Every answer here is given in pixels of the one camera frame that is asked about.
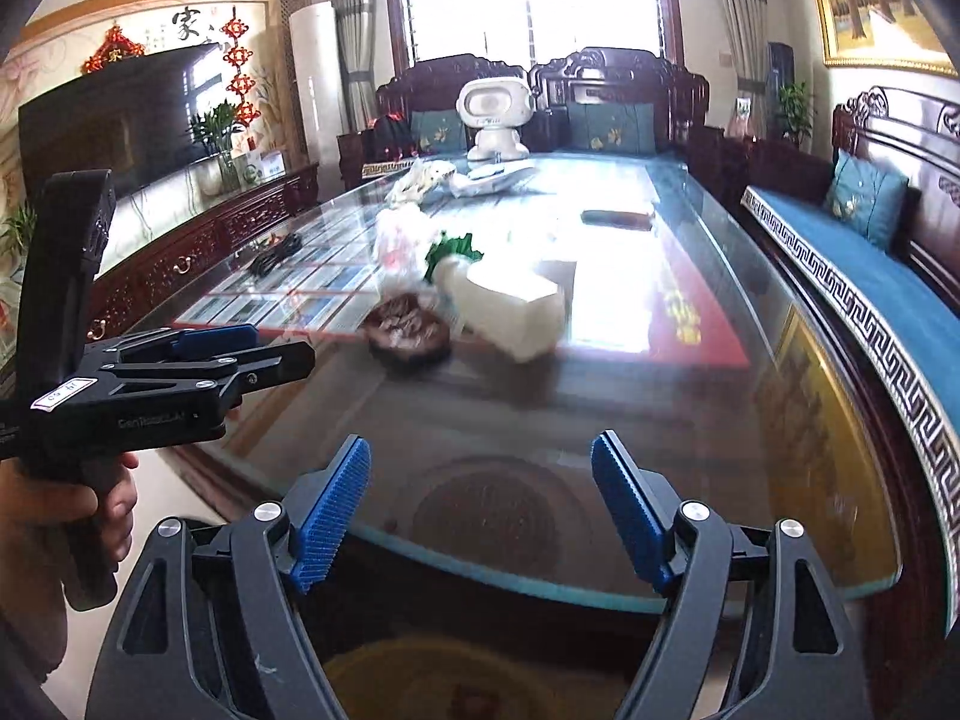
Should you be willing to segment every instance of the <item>green vegetable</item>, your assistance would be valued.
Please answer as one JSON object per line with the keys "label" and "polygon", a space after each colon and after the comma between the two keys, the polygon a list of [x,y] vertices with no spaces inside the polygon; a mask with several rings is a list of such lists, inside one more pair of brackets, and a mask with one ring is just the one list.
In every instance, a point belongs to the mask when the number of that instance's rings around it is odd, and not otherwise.
{"label": "green vegetable", "polygon": [[429,252],[426,253],[426,275],[424,279],[427,283],[433,284],[433,271],[435,271],[437,263],[449,254],[460,254],[474,262],[483,259],[483,252],[476,251],[473,248],[473,233],[467,233],[462,238],[448,238],[446,237],[446,230],[443,230],[443,233],[440,233],[440,240],[432,245]]}

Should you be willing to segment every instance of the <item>potted plant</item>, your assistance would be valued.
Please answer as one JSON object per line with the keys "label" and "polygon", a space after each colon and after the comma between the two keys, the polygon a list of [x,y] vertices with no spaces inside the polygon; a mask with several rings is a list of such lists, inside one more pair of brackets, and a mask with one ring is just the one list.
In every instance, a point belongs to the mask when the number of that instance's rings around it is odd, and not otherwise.
{"label": "potted plant", "polygon": [[233,150],[233,134],[243,132],[237,122],[237,106],[224,100],[201,116],[190,117],[190,134],[194,141],[203,144],[208,157],[216,157],[220,166],[222,187],[225,191],[240,189],[240,177],[230,157]]}
{"label": "potted plant", "polygon": [[784,123],[784,138],[794,146],[813,134],[813,101],[806,81],[789,83],[779,90],[779,117]]}
{"label": "potted plant", "polygon": [[23,266],[27,260],[27,250],[30,248],[36,226],[37,212],[27,200],[24,200],[3,222],[0,239],[3,240],[3,249],[17,264],[11,276],[16,282],[23,278]]}

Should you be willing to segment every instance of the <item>white plastic bag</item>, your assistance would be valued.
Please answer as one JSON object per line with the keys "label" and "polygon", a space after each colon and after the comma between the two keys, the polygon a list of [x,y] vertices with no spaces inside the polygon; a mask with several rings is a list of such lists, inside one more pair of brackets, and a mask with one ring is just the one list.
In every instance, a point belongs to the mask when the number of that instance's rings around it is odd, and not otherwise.
{"label": "white plastic bag", "polygon": [[446,187],[456,199],[496,194],[498,191],[515,189],[528,181],[536,172],[532,159],[507,162],[502,165],[487,165],[471,170],[467,175],[454,172],[446,180]]}
{"label": "white plastic bag", "polygon": [[387,204],[397,207],[405,202],[419,203],[431,189],[445,182],[454,172],[457,172],[457,169],[453,162],[440,159],[425,162],[422,159],[416,159],[410,166],[410,170],[407,170],[397,179],[397,183],[390,187],[387,193]]}
{"label": "white plastic bag", "polygon": [[436,236],[436,225],[414,203],[376,215],[373,257],[380,266],[380,286],[386,295],[414,289],[424,278],[424,257]]}

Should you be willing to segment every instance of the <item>embroidered pillow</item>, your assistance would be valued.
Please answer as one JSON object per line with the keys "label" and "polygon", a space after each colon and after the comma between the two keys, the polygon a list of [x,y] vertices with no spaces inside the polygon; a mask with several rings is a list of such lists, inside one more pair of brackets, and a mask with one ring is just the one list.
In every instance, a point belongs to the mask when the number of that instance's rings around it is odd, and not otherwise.
{"label": "embroidered pillow", "polygon": [[571,103],[566,109],[573,148],[611,154],[656,154],[653,105]]}
{"label": "embroidered pillow", "polygon": [[907,179],[840,151],[824,208],[871,244],[889,250],[906,198]]}
{"label": "embroidered pillow", "polygon": [[414,111],[410,131],[421,154],[450,154],[467,150],[467,130],[456,111]]}

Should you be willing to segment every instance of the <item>glass vase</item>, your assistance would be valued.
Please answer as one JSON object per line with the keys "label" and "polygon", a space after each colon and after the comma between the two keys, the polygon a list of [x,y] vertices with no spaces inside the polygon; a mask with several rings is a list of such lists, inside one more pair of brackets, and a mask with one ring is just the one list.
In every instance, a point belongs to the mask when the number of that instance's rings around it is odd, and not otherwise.
{"label": "glass vase", "polygon": [[224,193],[240,189],[240,176],[237,175],[236,165],[229,151],[217,154],[217,164],[220,165],[220,177],[224,182]]}

